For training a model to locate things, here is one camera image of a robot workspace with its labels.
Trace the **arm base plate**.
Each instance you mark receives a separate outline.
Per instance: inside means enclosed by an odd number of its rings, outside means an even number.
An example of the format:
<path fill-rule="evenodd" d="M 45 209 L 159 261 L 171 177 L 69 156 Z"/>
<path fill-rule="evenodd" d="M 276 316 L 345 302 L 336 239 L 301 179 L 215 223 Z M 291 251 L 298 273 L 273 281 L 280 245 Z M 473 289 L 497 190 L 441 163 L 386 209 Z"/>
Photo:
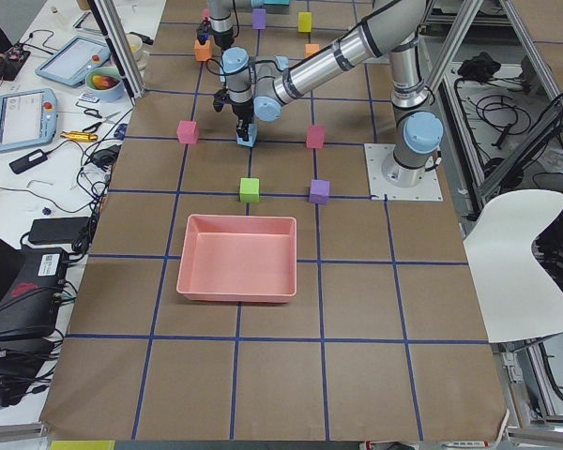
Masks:
<path fill-rule="evenodd" d="M 370 198 L 377 201 L 442 202 L 432 155 L 423 167 L 406 169 L 394 158 L 393 143 L 365 143 Z"/>

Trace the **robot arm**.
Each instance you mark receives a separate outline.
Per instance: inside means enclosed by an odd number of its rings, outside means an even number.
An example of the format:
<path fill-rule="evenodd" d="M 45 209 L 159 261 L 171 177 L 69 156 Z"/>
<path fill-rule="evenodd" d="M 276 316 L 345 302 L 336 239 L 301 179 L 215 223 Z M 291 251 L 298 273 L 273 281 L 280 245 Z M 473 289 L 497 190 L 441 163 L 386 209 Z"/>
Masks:
<path fill-rule="evenodd" d="M 387 56 L 393 90 L 391 103 L 398 141 L 382 165 L 384 178 L 397 188 L 412 188 L 426 172 L 444 134 L 441 121 L 429 111 L 431 90 L 418 68 L 418 25 L 422 1 L 375 1 L 373 10 L 344 35 L 294 65 L 277 57 L 251 57 L 235 46 L 238 26 L 232 21 L 240 9 L 259 8 L 260 1 L 210 1 L 210 12 L 197 32 L 212 37 L 221 49 L 219 75 L 223 87 L 213 99 L 220 112 L 230 106 L 237 118 L 239 143 L 251 145 L 256 121 L 280 118 L 282 108 L 370 58 Z"/>
<path fill-rule="evenodd" d="M 215 44 L 224 52 L 230 49 L 239 34 L 237 12 L 262 8 L 264 0 L 208 0 L 209 16 L 203 19 L 196 29 L 196 39 L 200 45 L 214 38 Z"/>

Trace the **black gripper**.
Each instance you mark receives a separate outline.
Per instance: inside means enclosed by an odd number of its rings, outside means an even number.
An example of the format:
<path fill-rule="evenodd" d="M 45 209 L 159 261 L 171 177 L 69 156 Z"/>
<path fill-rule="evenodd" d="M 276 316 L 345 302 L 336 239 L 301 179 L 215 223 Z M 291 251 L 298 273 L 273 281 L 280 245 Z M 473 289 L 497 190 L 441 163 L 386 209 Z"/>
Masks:
<path fill-rule="evenodd" d="M 211 21 L 201 21 L 196 29 L 196 39 L 200 45 L 205 45 L 208 40 L 214 35 L 211 26 Z"/>
<path fill-rule="evenodd" d="M 254 106 L 251 91 L 231 91 L 222 88 L 214 94 L 214 111 L 221 113 L 226 105 L 229 105 L 236 116 L 236 136 L 244 139 L 247 134 L 246 143 L 256 141 L 256 124 L 254 123 Z"/>

